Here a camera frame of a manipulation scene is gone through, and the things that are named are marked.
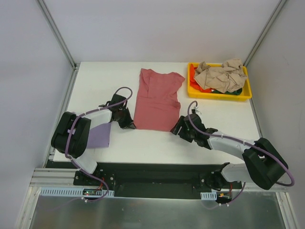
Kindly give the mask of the pink red t shirt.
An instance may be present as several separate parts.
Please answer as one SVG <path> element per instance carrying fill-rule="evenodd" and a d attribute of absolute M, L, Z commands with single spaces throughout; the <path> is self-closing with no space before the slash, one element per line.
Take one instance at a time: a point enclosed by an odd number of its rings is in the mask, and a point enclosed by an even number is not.
<path fill-rule="evenodd" d="M 177 92 L 185 78 L 142 68 L 136 96 L 134 124 L 140 130 L 169 132 L 177 123 L 181 104 Z"/>

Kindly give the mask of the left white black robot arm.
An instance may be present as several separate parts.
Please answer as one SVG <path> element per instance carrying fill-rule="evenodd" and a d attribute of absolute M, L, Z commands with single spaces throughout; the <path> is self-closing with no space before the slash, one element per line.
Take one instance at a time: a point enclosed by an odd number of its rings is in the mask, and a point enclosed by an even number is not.
<path fill-rule="evenodd" d="M 86 171 L 84 180 L 91 186 L 100 182 L 97 162 L 88 153 L 89 149 L 108 148 L 111 122 L 117 122 L 121 129 L 135 129 L 128 99 L 114 94 L 105 105 L 83 114 L 65 112 L 51 139 L 51 146 L 74 162 L 78 169 Z"/>

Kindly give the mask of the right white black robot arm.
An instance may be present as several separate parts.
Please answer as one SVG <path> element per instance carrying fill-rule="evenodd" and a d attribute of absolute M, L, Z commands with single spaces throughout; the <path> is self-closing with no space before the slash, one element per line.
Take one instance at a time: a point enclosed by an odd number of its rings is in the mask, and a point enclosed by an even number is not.
<path fill-rule="evenodd" d="M 206 128 L 199 115 L 180 116 L 171 133 L 195 142 L 209 150 L 218 150 L 243 160 L 242 164 L 224 163 L 214 176 L 219 188 L 231 182 L 254 182 L 258 187 L 269 190 L 288 170 L 288 164 L 266 138 L 256 141 L 243 140 L 225 135 L 215 128 Z"/>

